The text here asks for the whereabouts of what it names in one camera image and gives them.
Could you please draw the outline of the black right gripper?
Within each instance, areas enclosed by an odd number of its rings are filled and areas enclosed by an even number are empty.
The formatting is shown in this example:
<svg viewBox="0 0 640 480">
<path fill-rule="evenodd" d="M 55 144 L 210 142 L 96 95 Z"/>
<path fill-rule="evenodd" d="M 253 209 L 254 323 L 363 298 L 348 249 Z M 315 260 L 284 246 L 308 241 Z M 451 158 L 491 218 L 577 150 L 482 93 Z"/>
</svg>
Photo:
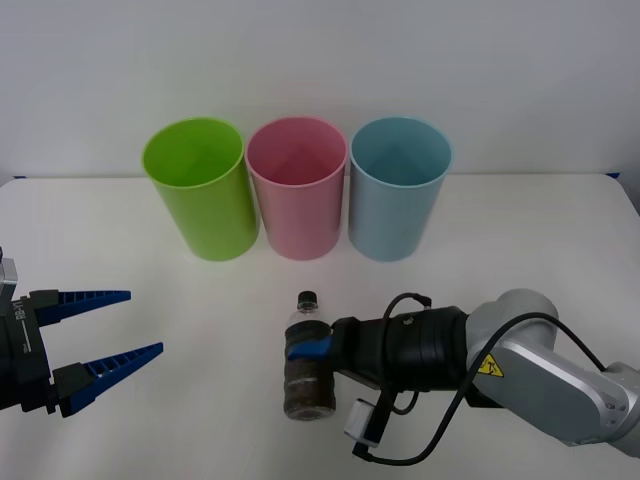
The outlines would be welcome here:
<svg viewBox="0 0 640 480">
<path fill-rule="evenodd" d="M 338 319 L 330 326 L 330 336 L 293 344 L 287 350 L 287 359 L 294 361 L 328 358 L 331 379 L 336 375 L 342 375 L 366 387 L 379 390 L 380 327 L 380 319 Z"/>
</svg>

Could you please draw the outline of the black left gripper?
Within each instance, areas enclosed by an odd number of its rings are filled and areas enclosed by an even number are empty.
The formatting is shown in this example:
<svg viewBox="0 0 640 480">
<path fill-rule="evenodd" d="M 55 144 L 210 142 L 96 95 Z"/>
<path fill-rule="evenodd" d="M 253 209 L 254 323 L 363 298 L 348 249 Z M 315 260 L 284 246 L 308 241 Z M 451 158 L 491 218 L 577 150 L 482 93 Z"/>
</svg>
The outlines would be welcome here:
<svg viewBox="0 0 640 480">
<path fill-rule="evenodd" d="M 1 317 L 1 409 L 53 412 L 53 386 L 40 326 L 131 299 L 128 290 L 37 290 L 9 303 Z M 53 371 L 63 418 L 75 415 L 98 396 L 151 362 L 162 342 Z"/>
</svg>

